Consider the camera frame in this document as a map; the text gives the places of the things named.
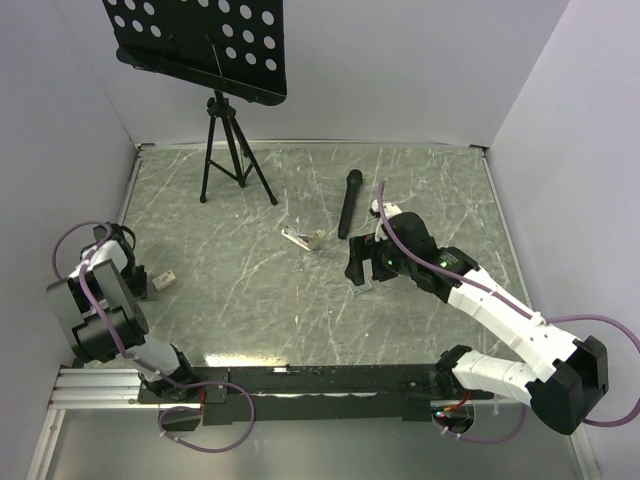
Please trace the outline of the small cardboard piece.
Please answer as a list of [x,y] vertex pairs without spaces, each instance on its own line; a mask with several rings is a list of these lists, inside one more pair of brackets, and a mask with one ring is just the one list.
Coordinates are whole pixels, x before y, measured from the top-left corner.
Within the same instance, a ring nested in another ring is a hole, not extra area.
[[172,270],[167,270],[152,279],[152,284],[157,291],[162,291],[177,281]]

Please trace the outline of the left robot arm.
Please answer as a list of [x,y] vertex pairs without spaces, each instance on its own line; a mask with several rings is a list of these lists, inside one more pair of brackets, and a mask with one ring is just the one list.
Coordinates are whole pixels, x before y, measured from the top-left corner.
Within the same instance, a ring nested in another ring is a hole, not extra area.
[[[66,275],[57,253],[71,233],[90,226],[94,241],[83,247],[79,263]],[[56,281],[47,286],[49,303],[64,336],[82,365],[120,359],[138,371],[142,386],[156,397],[184,402],[196,394],[198,378],[174,345],[150,333],[138,304],[147,295],[147,273],[136,261],[136,236],[112,222],[82,222],[54,245]]]

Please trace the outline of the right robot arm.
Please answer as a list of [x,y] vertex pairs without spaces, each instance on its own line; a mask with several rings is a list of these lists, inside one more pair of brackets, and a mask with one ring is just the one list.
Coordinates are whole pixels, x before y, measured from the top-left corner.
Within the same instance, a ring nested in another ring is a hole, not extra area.
[[570,435],[608,391],[602,342],[581,339],[548,323],[509,294],[477,261],[456,247],[440,247],[413,212],[380,219],[375,232],[349,240],[345,276],[365,283],[369,261],[378,282],[410,278],[422,291],[477,321],[517,355],[508,361],[456,346],[442,355],[438,390],[458,398],[481,390],[529,406],[557,433]]

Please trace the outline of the black microphone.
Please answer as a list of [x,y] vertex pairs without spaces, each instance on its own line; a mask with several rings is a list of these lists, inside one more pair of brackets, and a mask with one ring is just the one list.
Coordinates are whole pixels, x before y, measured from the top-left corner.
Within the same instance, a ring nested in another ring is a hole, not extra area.
[[338,224],[338,238],[345,240],[350,232],[356,201],[363,183],[363,174],[359,169],[352,169],[346,177],[346,191]]

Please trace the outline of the black perforated music stand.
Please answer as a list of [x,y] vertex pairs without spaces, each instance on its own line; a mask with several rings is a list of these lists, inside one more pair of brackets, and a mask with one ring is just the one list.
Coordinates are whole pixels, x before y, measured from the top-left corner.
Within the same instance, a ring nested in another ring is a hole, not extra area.
[[240,187],[251,173],[262,177],[229,99],[268,107],[286,100],[283,2],[109,0],[103,7],[120,62],[213,91],[203,171],[223,168],[212,157],[221,126],[233,165],[226,176]]

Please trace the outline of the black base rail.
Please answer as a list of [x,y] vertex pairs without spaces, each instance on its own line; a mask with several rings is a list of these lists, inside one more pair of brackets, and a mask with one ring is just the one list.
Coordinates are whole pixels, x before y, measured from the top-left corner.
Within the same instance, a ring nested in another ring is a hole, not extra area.
[[206,426],[250,419],[430,421],[434,407],[467,395],[434,364],[197,367],[195,374],[209,383]]

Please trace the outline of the aluminium frame rail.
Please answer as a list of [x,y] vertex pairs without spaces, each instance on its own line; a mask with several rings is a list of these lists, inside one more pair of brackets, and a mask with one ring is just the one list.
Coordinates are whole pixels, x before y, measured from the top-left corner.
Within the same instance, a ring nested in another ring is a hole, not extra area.
[[[448,370],[438,368],[454,377]],[[489,399],[489,393],[478,387],[465,387],[460,380],[455,377],[454,379],[467,390],[467,395],[463,400],[442,405],[461,409],[471,405],[475,400]],[[208,384],[207,381],[197,377],[197,382],[193,385],[196,394],[191,400],[165,400],[146,390],[135,370],[63,369],[56,380],[49,405],[60,409],[151,409],[178,406],[201,406],[204,409],[205,387]]]

